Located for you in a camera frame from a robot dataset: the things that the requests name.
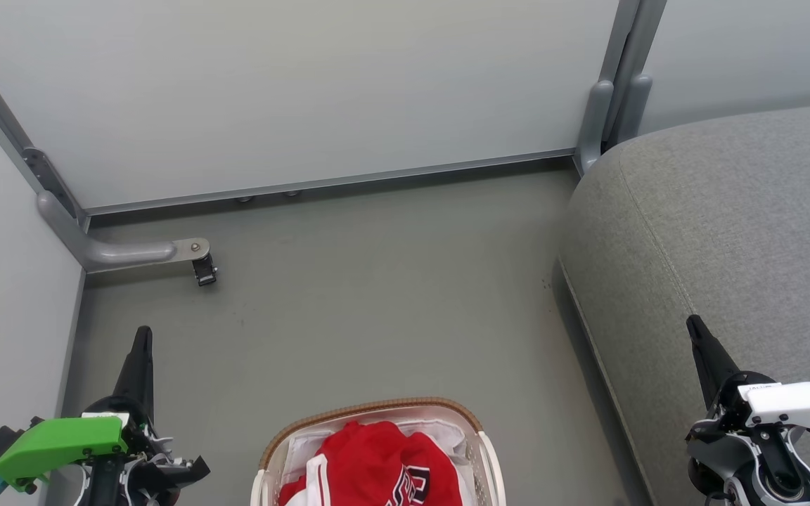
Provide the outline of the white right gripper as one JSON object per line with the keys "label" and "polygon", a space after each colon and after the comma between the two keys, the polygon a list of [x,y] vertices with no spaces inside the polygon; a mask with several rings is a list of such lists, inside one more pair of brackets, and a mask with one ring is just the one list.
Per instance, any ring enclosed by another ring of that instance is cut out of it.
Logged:
{"label": "white right gripper", "polygon": [[791,451],[796,430],[810,430],[810,382],[774,382],[740,371],[698,314],[686,320],[706,419],[689,429],[689,452]]}

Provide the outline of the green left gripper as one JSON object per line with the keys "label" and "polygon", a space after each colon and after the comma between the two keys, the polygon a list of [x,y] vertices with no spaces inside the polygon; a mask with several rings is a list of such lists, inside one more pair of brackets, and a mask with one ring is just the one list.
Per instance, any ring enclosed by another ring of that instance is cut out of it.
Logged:
{"label": "green left gripper", "polygon": [[155,430],[153,333],[136,331],[115,388],[78,417],[33,417],[29,429],[0,428],[0,477],[21,493],[70,465],[84,493],[177,493],[211,473],[202,457],[176,458]]}

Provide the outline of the grey partition foot bracket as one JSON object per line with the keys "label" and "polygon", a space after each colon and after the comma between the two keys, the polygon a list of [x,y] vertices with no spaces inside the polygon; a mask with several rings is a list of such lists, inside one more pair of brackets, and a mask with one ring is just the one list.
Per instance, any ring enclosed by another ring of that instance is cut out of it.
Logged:
{"label": "grey partition foot bracket", "polygon": [[87,235],[49,191],[37,195],[37,211],[87,273],[190,262],[211,254],[202,238],[155,242],[103,242]]}

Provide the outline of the grey partition base rail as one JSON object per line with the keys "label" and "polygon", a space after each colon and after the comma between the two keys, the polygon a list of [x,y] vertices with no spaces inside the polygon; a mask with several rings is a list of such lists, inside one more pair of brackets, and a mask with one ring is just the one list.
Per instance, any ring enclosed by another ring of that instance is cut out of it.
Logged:
{"label": "grey partition base rail", "polygon": [[144,210],[158,209],[169,206],[182,206],[205,204],[206,202],[216,202],[221,200],[237,199],[241,197],[257,197],[270,195],[270,193],[284,193],[288,191],[304,191],[323,187],[360,185],[360,183],[372,183],[376,181],[386,181],[391,179],[405,179],[405,177],[438,175],[454,171],[464,171],[471,169],[485,169],[485,167],[495,167],[500,164],[515,164],[531,162],[536,160],[548,160],[549,158],[573,157],[575,148],[560,148],[559,150],[549,150],[543,153],[528,153],[517,156],[485,158],[485,160],[475,160],[468,162],[456,162],[450,164],[434,164],[434,166],[417,167],[417,169],[401,169],[396,171],[382,171],[366,175],[331,177],[315,181],[305,181],[299,183],[284,183],[284,185],[250,187],[231,191],[221,191],[212,193],[198,193],[198,195],[187,195],[180,197],[169,197],[140,202],[129,202],[129,204],[103,205],[86,208],[89,216],[104,216],[110,214],[124,214],[125,212],[138,212]]}

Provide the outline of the grey fabric sofa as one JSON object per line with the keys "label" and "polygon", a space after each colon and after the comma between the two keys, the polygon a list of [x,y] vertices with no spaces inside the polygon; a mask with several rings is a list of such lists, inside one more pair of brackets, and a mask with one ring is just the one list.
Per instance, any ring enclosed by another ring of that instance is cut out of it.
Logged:
{"label": "grey fabric sofa", "polygon": [[689,315],[743,370],[810,380],[810,107],[611,148],[572,195],[558,257],[650,502],[702,506]]}

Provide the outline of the white laundry basket brown rim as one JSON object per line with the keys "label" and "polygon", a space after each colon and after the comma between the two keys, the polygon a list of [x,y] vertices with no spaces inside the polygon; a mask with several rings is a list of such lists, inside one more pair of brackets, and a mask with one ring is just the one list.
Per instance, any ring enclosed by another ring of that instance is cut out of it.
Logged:
{"label": "white laundry basket brown rim", "polygon": [[507,495],[499,459],[482,423],[462,404],[440,397],[411,397],[347,406],[324,411],[290,423],[275,435],[261,456],[254,478],[250,506],[278,506],[285,478],[293,476],[290,452],[296,440],[324,440],[348,422],[393,422],[407,430],[418,423],[444,422],[464,435],[456,457],[459,465],[467,464],[468,490],[477,506],[507,506]]}

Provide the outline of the grey partition post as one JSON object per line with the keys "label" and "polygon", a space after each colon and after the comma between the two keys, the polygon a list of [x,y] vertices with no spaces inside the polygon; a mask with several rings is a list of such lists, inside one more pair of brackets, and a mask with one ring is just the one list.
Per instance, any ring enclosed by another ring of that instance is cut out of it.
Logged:
{"label": "grey partition post", "polygon": [[640,0],[619,0],[617,12],[605,48],[605,55],[597,82],[589,90],[573,162],[580,176],[602,153],[602,141],[608,113],[615,94],[615,80],[620,67],[626,40],[634,26]]}
{"label": "grey partition post", "polygon": [[653,79],[644,73],[644,64],[668,0],[638,0],[634,22],[628,32],[614,84],[610,130],[605,147],[611,148],[638,135],[648,103]]}

